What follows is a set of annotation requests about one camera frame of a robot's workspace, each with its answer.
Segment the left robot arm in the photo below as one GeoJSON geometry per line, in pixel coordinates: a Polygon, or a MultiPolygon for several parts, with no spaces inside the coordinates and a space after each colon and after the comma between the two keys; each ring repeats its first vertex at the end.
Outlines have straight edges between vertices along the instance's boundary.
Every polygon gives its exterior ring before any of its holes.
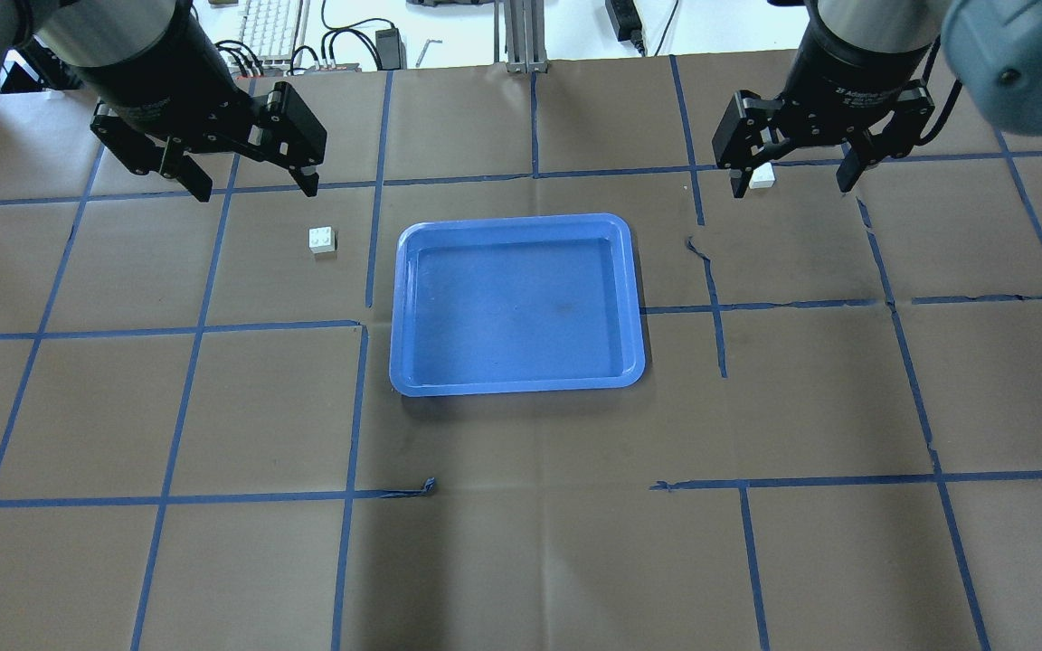
{"type": "Polygon", "coordinates": [[[237,86],[187,1],[0,1],[0,66],[32,40],[98,94],[91,132],[129,173],[206,202],[213,182],[195,158],[234,153],[317,193],[326,128],[286,81],[257,98],[237,86]]]}

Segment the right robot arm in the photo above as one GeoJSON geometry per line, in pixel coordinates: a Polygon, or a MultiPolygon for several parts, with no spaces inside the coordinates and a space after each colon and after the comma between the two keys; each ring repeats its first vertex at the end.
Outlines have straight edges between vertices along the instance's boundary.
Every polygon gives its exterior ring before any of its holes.
{"type": "Polygon", "coordinates": [[[812,147],[847,145],[836,172],[846,193],[885,159],[937,136],[948,117],[919,77],[946,59],[995,128],[1042,137],[1042,1],[807,1],[808,24],[776,98],[738,90],[712,136],[713,156],[744,197],[762,165],[812,147]]]}

